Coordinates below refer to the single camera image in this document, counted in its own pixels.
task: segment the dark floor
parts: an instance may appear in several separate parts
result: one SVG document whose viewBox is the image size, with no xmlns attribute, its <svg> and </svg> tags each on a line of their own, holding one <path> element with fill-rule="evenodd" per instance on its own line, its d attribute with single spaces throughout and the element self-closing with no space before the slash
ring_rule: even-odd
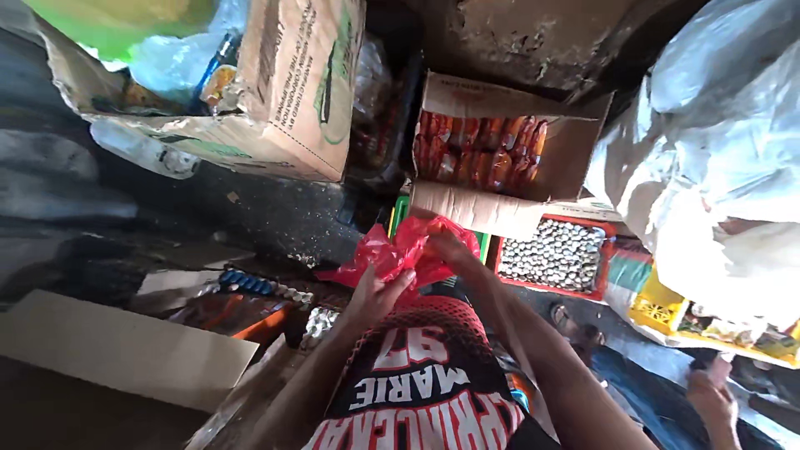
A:
<svg viewBox="0 0 800 450">
<path fill-rule="evenodd" d="M 361 238 L 336 222 L 337 183 L 243 175 L 206 162 L 192 178 L 176 180 L 107 151 L 96 155 L 102 183 L 133 195 L 142 215 L 168 231 L 201 238 L 225 231 L 236 245 L 306 264 L 347 261 Z"/>
</svg>

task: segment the cardboard sheet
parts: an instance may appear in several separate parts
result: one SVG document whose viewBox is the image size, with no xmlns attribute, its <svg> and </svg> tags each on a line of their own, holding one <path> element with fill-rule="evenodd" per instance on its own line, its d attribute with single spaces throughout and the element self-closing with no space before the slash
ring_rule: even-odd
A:
<svg viewBox="0 0 800 450">
<path fill-rule="evenodd" d="M 532 239 L 545 211 L 538 202 L 427 181 L 414 183 L 410 204 L 468 230 L 513 239 Z"/>
<path fill-rule="evenodd" d="M 257 348 L 46 291 L 0 314 L 0 355 L 206 412 L 225 399 Z"/>
</svg>

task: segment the person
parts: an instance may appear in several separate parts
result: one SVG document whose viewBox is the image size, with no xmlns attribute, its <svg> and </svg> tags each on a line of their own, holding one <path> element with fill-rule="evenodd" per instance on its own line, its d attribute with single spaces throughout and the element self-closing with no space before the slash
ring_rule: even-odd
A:
<svg viewBox="0 0 800 450">
<path fill-rule="evenodd" d="M 562 448 L 656 449 L 573 348 L 451 233 L 429 238 L 469 303 L 366 270 L 246 448 L 558 448 L 512 398 L 483 324 L 535 376 Z"/>
<path fill-rule="evenodd" d="M 563 303 L 551 305 L 550 318 L 555 329 L 570 342 L 581 361 L 593 370 L 592 353 L 595 348 L 605 344 L 605 335 L 592 324 L 580 324 L 573 320 Z M 700 416 L 712 450 L 742 448 L 736 433 L 738 404 L 727 387 L 731 368 L 731 364 L 720 354 L 710 362 L 698 364 L 698 368 L 691 370 L 687 380 L 686 399 Z M 643 431 L 648 433 L 646 424 L 642 422 L 627 399 L 613 386 L 608 383 L 605 385 L 609 395 L 623 411 L 644 426 Z"/>
</svg>

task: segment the cardboard box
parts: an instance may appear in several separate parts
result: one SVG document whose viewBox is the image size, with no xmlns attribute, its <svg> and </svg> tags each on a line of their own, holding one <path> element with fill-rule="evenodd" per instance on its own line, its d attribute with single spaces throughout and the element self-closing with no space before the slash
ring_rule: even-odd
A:
<svg viewBox="0 0 800 450">
<path fill-rule="evenodd" d="M 564 202 L 578 198 L 611 98 L 609 94 L 576 108 L 503 86 L 430 72 L 423 110 L 460 118 L 535 115 L 546 119 L 549 129 L 534 185 L 524 199 L 417 180 L 411 207 L 444 215 L 470 230 L 532 239 L 542 214 L 553 214 L 556 207 L 563 212 Z"/>
<path fill-rule="evenodd" d="M 258 344 L 33 291 L 0 314 L 0 355 L 123 392 L 213 412 Z"/>
<path fill-rule="evenodd" d="M 253 0 L 236 83 L 243 114 L 138 117 L 97 111 L 125 79 L 38 18 L 55 86 L 90 122 L 109 120 L 234 171 L 314 181 L 342 177 L 363 0 Z"/>
</svg>

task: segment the red plastic crate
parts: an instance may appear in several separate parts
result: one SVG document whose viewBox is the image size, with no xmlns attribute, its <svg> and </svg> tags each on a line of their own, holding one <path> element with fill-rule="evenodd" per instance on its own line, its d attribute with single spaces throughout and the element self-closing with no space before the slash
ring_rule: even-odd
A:
<svg viewBox="0 0 800 450">
<path fill-rule="evenodd" d="M 603 292 L 606 291 L 606 283 L 608 280 L 608 263 L 614 251 L 614 238 L 617 236 L 616 227 L 614 227 L 614 225 L 611 225 L 610 223 L 595 222 L 593 220 L 588 220 L 588 219 L 576 219 L 575 217 L 565 217 L 563 215 L 544 214 L 542 215 L 542 220 L 544 219 L 552 219 L 552 220 L 558 220 L 560 222 L 575 223 L 577 225 L 581 225 L 584 227 L 598 227 L 602 228 L 606 232 L 606 240 L 600 246 L 600 264 L 598 267 L 597 279 L 595 281 L 596 289 L 588 293 L 567 291 L 566 289 L 561 289 L 559 287 L 546 286 L 544 284 L 536 284 L 528 281 L 517 281 L 516 279 L 508 279 L 501 277 L 498 274 L 498 266 L 500 265 L 502 245 L 506 241 L 506 238 L 503 237 L 500 238 L 497 254 L 494 255 L 494 274 L 497 275 L 498 278 L 503 283 L 513 284 L 515 286 L 532 287 L 534 289 L 540 289 L 542 291 L 557 292 L 558 294 L 571 295 L 573 297 L 580 297 L 582 299 L 592 300 L 593 302 L 605 304 L 605 302 L 602 299 L 602 295 Z"/>
</svg>

